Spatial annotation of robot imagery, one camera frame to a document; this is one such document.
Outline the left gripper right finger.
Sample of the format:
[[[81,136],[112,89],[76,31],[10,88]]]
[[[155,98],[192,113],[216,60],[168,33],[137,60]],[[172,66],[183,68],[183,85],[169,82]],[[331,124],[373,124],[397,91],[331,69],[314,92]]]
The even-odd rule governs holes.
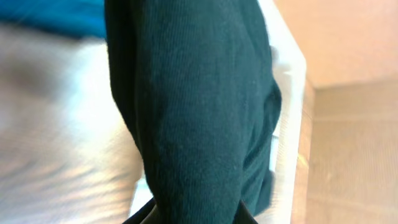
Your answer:
[[[233,224],[257,224],[242,200],[239,201]]]

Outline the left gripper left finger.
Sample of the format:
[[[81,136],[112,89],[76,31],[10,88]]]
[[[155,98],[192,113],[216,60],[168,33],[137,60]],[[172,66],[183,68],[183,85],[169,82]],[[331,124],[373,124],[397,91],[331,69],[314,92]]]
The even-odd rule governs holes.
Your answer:
[[[155,200],[153,198],[150,199],[123,224],[160,224],[160,213]]]

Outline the blue denim jeans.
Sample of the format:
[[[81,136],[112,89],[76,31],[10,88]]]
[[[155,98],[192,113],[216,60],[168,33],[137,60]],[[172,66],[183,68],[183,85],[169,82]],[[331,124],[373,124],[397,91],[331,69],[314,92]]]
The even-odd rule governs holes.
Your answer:
[[[1,0],[1,21],[70,37],[106,37],[103,0]]]

